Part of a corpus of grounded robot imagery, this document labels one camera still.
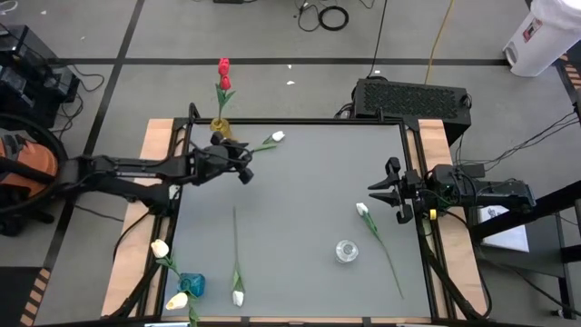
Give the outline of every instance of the flower vase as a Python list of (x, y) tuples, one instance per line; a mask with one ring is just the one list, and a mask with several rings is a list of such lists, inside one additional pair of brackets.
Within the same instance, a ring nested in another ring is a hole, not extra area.
[(222, 118), (214, 118), (210, 123), (210, 130), (221, 132), (225, 138), (232, 139), (232, 130), (230, 129), (230, 123)]

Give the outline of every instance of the tulip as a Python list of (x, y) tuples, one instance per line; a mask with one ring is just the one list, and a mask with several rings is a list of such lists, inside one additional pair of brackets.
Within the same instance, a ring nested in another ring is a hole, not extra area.
[(175, 294), (167, 304), (165, 304), (165, 309), (177, 310), (185, 307), (186, 304), (188, 304), (188, 295), (184, 292), (179, 292)]
[(280, 142), (284, 138), (284, 133), (282, 131), (278, 131), (277, 133), (272, 135), (272, 141)]
[(228, 58), (220, 59), (220, 62), (218, 63), (218, 74), (220, 74), (220, 76), (225, 76), (228, 74), (229, 70), (230, 60), (228, 60)]
[(230, 78), (228, 78), (228, 76), (222, 76), (222, 79), (220, 80), (220, 88), (224, 91), (228, 91), (231, 87)]
[(170, 247), (162, 240), (155, 240), (152, 243), (152, 251), (156, 258), (161, 259), (170, 252)]
[(242, 307), (242, 303), (244, 302), (244, 293), (240, 291), (232, 292), (232, 301), (235, 305)]
[(357, 212), (361, 217), (365, 216), (366, 213), (369, 213), (369, 209), (364, 203), (356, 203), (355, 207), (357, 208)]

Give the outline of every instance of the black metal frame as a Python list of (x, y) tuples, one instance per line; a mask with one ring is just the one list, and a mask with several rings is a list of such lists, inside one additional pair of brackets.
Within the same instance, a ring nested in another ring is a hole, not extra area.
[[(533, 207), (531, 211), (525, 213), (509, 211), (484, 223), (471, 226), (471, 237), (474, 242), (480, 242), (487, 236), (501, 233), (526, 223), (532, 223), (537, 219), (553, 215), (570, 207), (575, 207), (577, 221), (581, 224), (581, 195), (579, 194), (581, 194), (581, 181), (571, 183), (568, 186), (537, 199), (537, 205)], [(558, 234), (561, 250), (560, 253), (553, 253), (553, 256), (556, 257), (557, 262), (563, 264), (562, 273), (556, 276), (559, 284), (561, 302), (569, 307), (575, 307), (571, 289), (571, 276), (567, 263), (581, 261), (581, 245), (565, 246), (561, 220), (559, 218), (555, 219), (556, 232)], [(530, 257), (533, 254), (515, 253), (515, 255)], [(528, 267), (519, 266), (516, 262), (508, 264), (516, 268), (529, 269)], [(562, 315), (567, 319), (576, 319), (576, 315), (565, 308), (563, 308)]]
[[(209, 124), (211, 121), (212, 121), (212, 119), (200, 118), (199, 115), (197, 115), (196, 119), (195, 119), (196, 124)], [(175, 118), (173, 120), (172, 136), (170, 138), (170, 144), (175, 144), (178, 141), (178, 133), (180, 132), (182, 127), (185, 126), (188, 122), (189, 122), (189, 118)], [(400, 130), (401, 142), (402, 142), (402, 146), (403, 146), (403, 152), (404, 152), (404, 156), (405, 156), (406, 166), (409, 167), (409, 169), (411, 169), (411, 167), (413, 166), (412, 162), (411, 162), (410, 152), (409, 152), (409, 143), (408, 143), (408, 136), (406, 134), (406, 125), (403, 124), (403, 121), (401, 119), (384, 119), (382, 121), (378, 121), (376, 119), (340, 120), (340, 119), (312, 119), (312, 118), (291, 118), (291, 119), (285, 119), (285, 118), (232, 118), (232, 119), (229, 119), (229, 122), (230, 122), (230, 124), (397, 125), (399, 127), (399, 130)], [(417, 152), (419, 153), (419, 161), (420, 161), (421, 169), (423, 172), (426, 172), (427, 168), (426, 168), (426, 163), (425, 163), (425, 159), (423, 156), (423, 147), (421, 145), (421, 139), (419, 137), (419, 133), (415, 132), (415, 131), (412, 131), (412, 132), (414, 133), (414, 139), (416, 142)], [(191, 134), (192, 134), (191, 129), (186, 129), (185, 138), (190, 139)], [(184, 143), (183, 150), (186, 151), (186, 149), (187, 149), (187, 143)], [(168, 243), (168, 245), (170, 247), (172, 247), (173, 236), (174, 236), (175, 228), (177, 225), (177, 213), (179, 212), (180, 203), (181, 203), (181, 199), (177, 199), (175, 201), (175, 207), (173, 210), (173, 212), (175, 214), (173, 214), (172, 216), (169, 217), (170, 221), (169, 221), (169, 226), (168, 226), (166, 242)], [(435, 248), (436, 248), (436, 251), (438, 254), (438, 260), (440, 261), (440, 264), (442, 265), (442, 267), (444, 267), (444, 269), (446, 269), (446, 262), (445, 262), (443, 248), (441, 246), (441, 238), (440, 238), (438, 226), (437, 226), (436, 222), (433, 222), (432, 224), (433, 224), (432, 228), (435, 228), (434, 229), (434, 236), (435, 236), (434, 237), (434, 244), (435, 244)], [(153, 225), (152, 236), (151, 236), (152, 241), (159, 237), (161, 226), (162, 226), (162, 218), (156, 217), (154, 225)], [(421, 217), (416, 217), (416, 228), (418, 231), (418, 233), (417, 233), (418, 238), (423, 237), (423, 236), (421, 236), (423, 234), (423, 226), (422, 226)], [(430, 267), (428, 265), (428, 255), (424, 252), (424, 249), (421, 246), (420, 246), (420, 254), (421, 254), (421, 260), (422, 260), (422, 267), (423, 267), (423, 271), (424, 271), (424, 278), (426, 281), (426, 289), (428, 291), (428, 305), (429, 305), (429, 309), (430, 309), (430, 315), (432, 318), (438, 318), (438, 306), (436, 305), (436, 297), (434, 294), (432, 274), (430, 271)], [(145, 265), (145, 271), (150, 269), (153, 266), (153, 263), (154, 263), (154, 257), (153, 257), (152, 251), (150, 249), (149, 253), (148, 253), (148, 260), (147, 260), (147, 263)], [(163, 292), (165, 290), (165, 284), (166, 284), (166, 280), (167, 280), (167, 269), (165, 267), (162, 267), (162, 272), (161, 272), (160, 278), (161, 278), (160, 286), (158, 288), (157, 297), (156, 297), (155, 306), (154, 306), (155, 307), (155, 315), (159, 315), (159, 316), (161, 316), (161, 314), (162, 314), (162, 308), (163, 308), (162, 298), (163, 298)], [(454, 305), (452, 304), (451, 297), (449, 296), (449, 294), (446, 291), (445, 291), (445, 294), (446, 294), (446, 297), (445, 297), (446, 298), (446, 305), (447, 305), (447, 309), (448, 309), (448, 317), (455, 318), (456, 314), (455, 314), (455, 310), (454, 310)], [(144, 314), (147, 296), (148, 295), (146, 293), (142, 297), (142, 299), (139, 301), (139, 304), (137, 307), (138, 315)]]

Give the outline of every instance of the red tulip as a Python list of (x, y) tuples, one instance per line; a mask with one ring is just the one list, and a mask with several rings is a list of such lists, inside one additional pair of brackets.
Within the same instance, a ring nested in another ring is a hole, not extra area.
[(230, 78), (228, 76), (222, 76), (220, 80), (220, 88), (224, 91), (230, 90), (232, 85), (230, 84)]
[(228, 60), (228, 58), (220, 59), (220, 62), (218, 63), (218, 73), (220, 74), (220, 76), (227, 75), (229, 70), (230, 70), (230, 60)]

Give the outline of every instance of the table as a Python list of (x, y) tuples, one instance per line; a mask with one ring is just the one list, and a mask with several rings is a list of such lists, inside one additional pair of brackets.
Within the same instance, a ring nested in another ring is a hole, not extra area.
[[(152, 119), (147, 126), (147, 132), (143, 139), (141, 158), (163, 159), (168, 151), (170, 137), (172, 135), (173, 119)], [(451, 164), (448, 141), (444, 132), (444, 125), (440, 120), (420, 120), (419, 133), (424, 152), (419, 154), (414, 134), (408, 131), (409, 150), (413, 167), (419, 168), (419, 158), (424, 157), (428, 169), (436, 164)], [(136, 180), (137, 183), (152, 184), (155, 180)], [(130, 203), (125, 215), (123, 230), (128, 228), (146, 212), (141, 203)], [(464, 216), (461, 208), (452, 208), (452, 212)], [(472, 249), (470, 237), (465, 226), (451, 217), (438, 219), (441, 244), (448, 274), (456, 286), (462, 291), (478, 312), (486, 310), (484, 293), (478, 275), (478, 267)], [(102, 315), (114, 312), (133, 290), (143, 276), (149, 243), (153, 230), (153, 218), (146, 219), (129, 233), (121, 243), (116, 260), (113, 264), (109, 286), (103, 303)], [(161, 237), (165, 236), (167, 220), (162, 225)], [(156, 299), (160, 284), (160, 272), (153, 278), (149, 287), (148, 301), (145, 304), (145, 315), (154, 314), (154, 299)], [(434, 294), (438, 306), (438, 317), (448, 318), (445, 296), (438, 280), (432, 272)], [(462, 314), (456, 308), (458, 318)], [(201, 322), (240, 322), (241, 317), (201, 317)], [(314, 317), (251, 317), (250, 322), (345, 322), (362, 323), (362, 318), (314, 318)], [(372, 318), (373, 323), (426, 323), (430, 317), (387, 317)]]

